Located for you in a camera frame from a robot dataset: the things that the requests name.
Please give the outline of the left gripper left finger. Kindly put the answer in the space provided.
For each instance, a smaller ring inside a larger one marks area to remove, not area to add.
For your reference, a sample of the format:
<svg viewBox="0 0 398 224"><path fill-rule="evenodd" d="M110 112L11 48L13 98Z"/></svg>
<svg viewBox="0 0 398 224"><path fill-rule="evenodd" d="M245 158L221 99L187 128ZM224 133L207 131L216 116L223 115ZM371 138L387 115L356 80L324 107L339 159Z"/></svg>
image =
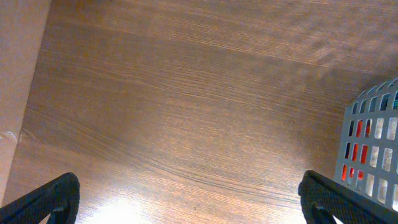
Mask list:
<svg viewBox="0 0 398 224"><path fill-rule="evenodd" d="M1 223L74 224L79 209L80 183L68 172L1 207Z"/></svg>

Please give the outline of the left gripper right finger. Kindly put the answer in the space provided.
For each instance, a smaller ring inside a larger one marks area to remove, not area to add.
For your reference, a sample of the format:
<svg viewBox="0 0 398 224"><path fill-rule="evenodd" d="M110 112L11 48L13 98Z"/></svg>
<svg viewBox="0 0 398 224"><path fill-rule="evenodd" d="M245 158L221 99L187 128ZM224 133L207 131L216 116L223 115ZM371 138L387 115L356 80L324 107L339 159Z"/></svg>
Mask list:
<svg viewBox="0 0 398 224"><path fill-rule="evenodd" d="M397 223L397 213L313 171L304 173L298 195L309 224Z"/></svg>

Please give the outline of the grey plastic shopping basket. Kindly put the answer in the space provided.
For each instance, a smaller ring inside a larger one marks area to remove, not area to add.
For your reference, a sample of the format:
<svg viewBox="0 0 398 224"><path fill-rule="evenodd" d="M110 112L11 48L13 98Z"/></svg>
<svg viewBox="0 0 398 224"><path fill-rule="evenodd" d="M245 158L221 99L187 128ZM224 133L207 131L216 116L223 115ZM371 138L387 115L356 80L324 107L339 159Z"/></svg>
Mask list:
<svg viewBox="0 0 398 224"><path fill-rule="evenodd" d="M346 107L333 179L397 212L397 79Z"/></svg>

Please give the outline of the red spaghetti packet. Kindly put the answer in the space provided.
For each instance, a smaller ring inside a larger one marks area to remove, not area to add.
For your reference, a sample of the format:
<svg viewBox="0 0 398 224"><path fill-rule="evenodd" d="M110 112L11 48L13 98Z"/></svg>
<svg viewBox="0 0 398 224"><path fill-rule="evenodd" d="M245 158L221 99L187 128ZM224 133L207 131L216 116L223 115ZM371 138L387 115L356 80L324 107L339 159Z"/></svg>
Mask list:
<svg viewBox="0 0 398 224"><path fill-rule="evenodd" d="M373 121L371 119L351 120L346 131L347 140L343 141L343 165L341 168L341 180L352 181L355 172L357 179L364 179L364 172L355 168L350 163L366 164L369 146L360 141L370 138Z"/></svg>

